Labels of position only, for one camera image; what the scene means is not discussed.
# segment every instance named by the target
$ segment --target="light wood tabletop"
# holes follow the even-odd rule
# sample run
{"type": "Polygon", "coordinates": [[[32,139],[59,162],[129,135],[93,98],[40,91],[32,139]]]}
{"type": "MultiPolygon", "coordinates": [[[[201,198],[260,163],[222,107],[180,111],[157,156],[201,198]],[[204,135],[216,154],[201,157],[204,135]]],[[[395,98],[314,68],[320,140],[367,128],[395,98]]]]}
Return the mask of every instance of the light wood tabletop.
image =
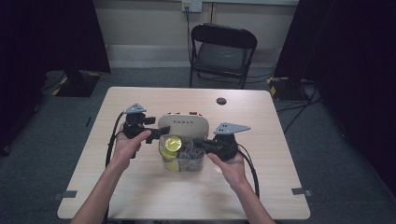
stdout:
{"type": "MultiPolygon", "coordinates": [[[[169,113],[198,112],[209,122],[209,136],[222,123],[247,125],[236,133],[238,144],[249,152],[260,183],[261,201],[274,219],[307,219],[310,211],[289,147],[267,91],[113,87],[106,94],[67,190],[75,198],[63,198],[60,218],[71,219],[89,196],[105,169],[107,144],[120,112],[139,103],[148,117],[157,120],[169,113]],[[217,104],[225,98],[226,105],[217,104]]],[[[157,122],[147,125],[157,128],[157,122]]],[[[247,179],[253,178],[246,165],[247,179]]],[[[222,173],[209,158],[198,172],[165,170],[158,140],[142,144],[123,173],[110,201],[109,218],[149,220],[238,220],[245,213],[222,173]]]]}

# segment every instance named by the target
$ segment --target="black chair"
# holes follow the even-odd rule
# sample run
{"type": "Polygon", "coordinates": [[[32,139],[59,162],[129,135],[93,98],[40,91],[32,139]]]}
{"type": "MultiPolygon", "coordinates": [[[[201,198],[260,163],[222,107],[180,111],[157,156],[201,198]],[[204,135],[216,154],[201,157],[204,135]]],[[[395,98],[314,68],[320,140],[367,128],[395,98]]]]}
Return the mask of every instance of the black chair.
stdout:
{"type": "Polygon", "coordinates": [[[238,78],[241,89],[245,88],[248,69],[257,47],[257,38],[251,32],[234,27],[205,23],[191,30],[192,75],[207,73],[223,77],[238,78]]]}

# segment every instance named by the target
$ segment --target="chair backrest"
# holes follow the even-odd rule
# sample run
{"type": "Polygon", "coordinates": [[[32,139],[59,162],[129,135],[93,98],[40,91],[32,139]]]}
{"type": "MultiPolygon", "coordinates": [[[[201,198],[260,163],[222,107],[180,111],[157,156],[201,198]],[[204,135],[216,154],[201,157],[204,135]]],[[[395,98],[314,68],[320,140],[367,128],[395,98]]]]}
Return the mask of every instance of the chair backrest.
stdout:
{"type": "Polygon", "coordinates": [[[257,38],[251,32],[229,26],[204,23],[191,30],[191,40],[239,49],[255,49],[257,38]]]}

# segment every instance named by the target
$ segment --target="person's left hand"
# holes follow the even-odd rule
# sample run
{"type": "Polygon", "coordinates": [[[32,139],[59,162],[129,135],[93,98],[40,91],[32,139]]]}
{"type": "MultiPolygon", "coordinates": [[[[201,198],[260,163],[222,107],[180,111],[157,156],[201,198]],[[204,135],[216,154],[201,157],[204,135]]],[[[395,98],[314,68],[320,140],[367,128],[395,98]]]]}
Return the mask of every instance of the person's left hand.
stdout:
{"type": "Polygon", "coordinates": [[[141,142],[146,140],[150,135],[151,131],[144,131],[135,138],[129,139],[123,132],[119,133],[116,138],[116,147],[111,162],[120,164],[123,170],[128,168],[131,157],[140,149],[141,142]]]}

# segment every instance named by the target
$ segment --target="forearm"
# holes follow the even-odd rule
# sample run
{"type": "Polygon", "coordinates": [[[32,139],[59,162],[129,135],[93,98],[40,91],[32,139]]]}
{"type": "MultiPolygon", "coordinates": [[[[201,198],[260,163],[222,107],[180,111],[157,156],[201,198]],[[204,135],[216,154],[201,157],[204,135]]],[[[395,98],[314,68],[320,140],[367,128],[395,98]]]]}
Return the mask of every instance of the forearm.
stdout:
{"type": "Polygon", "coordinates": [[[233,187],[233,190],[238,196],[250,224],[275,223],[247,181],[233,187]]]}
{"type": "Polygon", "coordinates": [[[122,169],[110,163],[71,223],[102,223],[122,169]]]}

